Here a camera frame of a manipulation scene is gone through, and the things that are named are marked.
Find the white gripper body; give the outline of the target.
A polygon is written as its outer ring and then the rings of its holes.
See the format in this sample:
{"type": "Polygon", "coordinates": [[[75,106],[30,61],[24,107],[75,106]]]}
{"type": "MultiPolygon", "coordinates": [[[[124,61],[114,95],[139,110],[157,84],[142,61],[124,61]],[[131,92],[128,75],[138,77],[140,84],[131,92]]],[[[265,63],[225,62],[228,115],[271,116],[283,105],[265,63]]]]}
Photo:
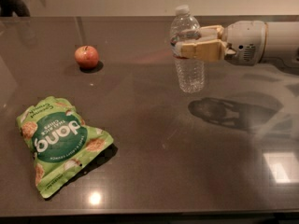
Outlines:
{"type": "Polygon", "coordinates": [[[224,29],[227,44],[224,60],[234,65],[253,66],[261,60],[266,40],[263,21],[238,21],[224,29]]]}

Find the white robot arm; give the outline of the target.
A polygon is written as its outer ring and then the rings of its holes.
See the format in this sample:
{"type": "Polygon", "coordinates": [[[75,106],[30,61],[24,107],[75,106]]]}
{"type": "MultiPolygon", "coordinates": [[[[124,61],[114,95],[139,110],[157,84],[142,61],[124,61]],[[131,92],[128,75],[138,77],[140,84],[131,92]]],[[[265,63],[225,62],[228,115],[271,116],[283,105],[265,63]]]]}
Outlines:
{"type": "Polygon", "coordinates": [[[234,65],[271,63],[298,67],[299,23],[297,21],[237,21],[187,29],[171,39],[174,54],[204,62],[225,60],[234,65]]]}

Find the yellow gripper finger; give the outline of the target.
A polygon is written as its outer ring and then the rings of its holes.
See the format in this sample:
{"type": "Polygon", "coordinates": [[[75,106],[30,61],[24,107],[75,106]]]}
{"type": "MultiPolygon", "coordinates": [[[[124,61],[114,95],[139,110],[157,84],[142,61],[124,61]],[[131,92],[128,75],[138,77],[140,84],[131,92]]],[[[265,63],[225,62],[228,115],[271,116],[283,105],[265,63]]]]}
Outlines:
{"type": "Polygon", "coordinates": [[[224,28],[221,25],[203,26],[200,28],[199,32],[201,41],[209,41],[221,39],[224,32],[224,28]]]}
{"type": "Polygon", "coordinates": [[[216,62],[224,60],[226,55],[235,55],[226,42],[220,39],[208,41],[184,41],[177,42],[174,46],[176,55],[187,59],[197,59],[204,62],[216,62]]]}

